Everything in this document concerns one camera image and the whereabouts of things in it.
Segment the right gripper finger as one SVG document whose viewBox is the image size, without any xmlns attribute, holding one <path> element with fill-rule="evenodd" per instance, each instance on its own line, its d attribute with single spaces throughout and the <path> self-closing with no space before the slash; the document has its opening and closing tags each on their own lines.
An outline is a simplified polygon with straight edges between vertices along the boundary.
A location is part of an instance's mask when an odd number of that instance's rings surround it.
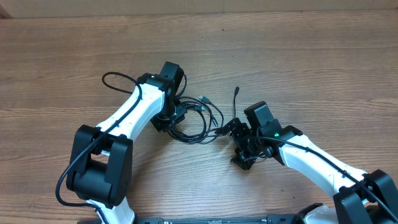
<svg viewBox="0 0 398 224">
<path fill-rule="evenodd" d="M 240 157 L 233 157 L 230 161 L 242 168 L 243 170 L 249 170 L 252 165 L 255 163 L 257 157 L 250 157 L 250 158 L 240 158 Z"/>
<path fill-rule="evenodd" d="M 239 118 L 233 118 L 231 121 L 226 123 L 223 127 L 216 129 L 215 134 L 217 136 L 225 136 L 228 133 L 238 133 L 240 130 L 241 121 Z"/>
</svg>

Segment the black USB cable silver plug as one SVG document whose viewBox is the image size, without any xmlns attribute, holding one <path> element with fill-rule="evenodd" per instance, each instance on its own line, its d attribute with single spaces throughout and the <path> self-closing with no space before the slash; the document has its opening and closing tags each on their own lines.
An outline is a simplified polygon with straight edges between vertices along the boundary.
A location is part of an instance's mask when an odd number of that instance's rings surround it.
<svg viewBox="0 0 398 224">
<path fill-rule="evenodd" d="M 166 133 L 176 141 L 188 144 L 209 144 L 216 131 L 225 124 L 225 116 L 209 98 L 182 96 L 177 101 L 177 115 Z"/>
</svg>

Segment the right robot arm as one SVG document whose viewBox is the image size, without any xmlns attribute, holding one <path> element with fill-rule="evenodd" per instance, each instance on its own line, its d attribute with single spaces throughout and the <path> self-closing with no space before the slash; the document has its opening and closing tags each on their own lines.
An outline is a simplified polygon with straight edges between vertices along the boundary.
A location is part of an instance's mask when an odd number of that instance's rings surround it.
<svg viewBox="0 0 398 224">
<path fill-rule="evenodd" d="M 257 159 L 273 158 L 333 199 L 333 207 L 314 203 L 290 218 L 290 223 L 397 223 L 397 187 L 387 173 L 349 166 L 294 126 L 283 128 L 264 101 L 246 108 L 244 114 L 247 123 L 233 118 L 216 131 L 219 136 L 229 134 L 236 143 L 233 163 L 249 170 Z"/>
</svg>

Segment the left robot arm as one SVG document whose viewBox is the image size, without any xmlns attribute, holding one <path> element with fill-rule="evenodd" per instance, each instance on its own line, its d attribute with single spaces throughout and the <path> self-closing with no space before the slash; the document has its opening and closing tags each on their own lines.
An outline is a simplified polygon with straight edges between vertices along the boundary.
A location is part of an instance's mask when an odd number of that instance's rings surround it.
<svg viewBox="0 0 398 224">
<path fill-rule="evenodd" d="M 59 182 L 82 200 L 79 207 L 95 210 L 96 223 L 136 222 L 126 197 L 133 143 L 147 123 L 164 131 L 183 119 L 177 90 L 184 79 L 179 65 L 165 62 L 160 73 L 133 79 L 134 91 L 108 119 L 76 131 L 70 162 Z"/>
</svg>

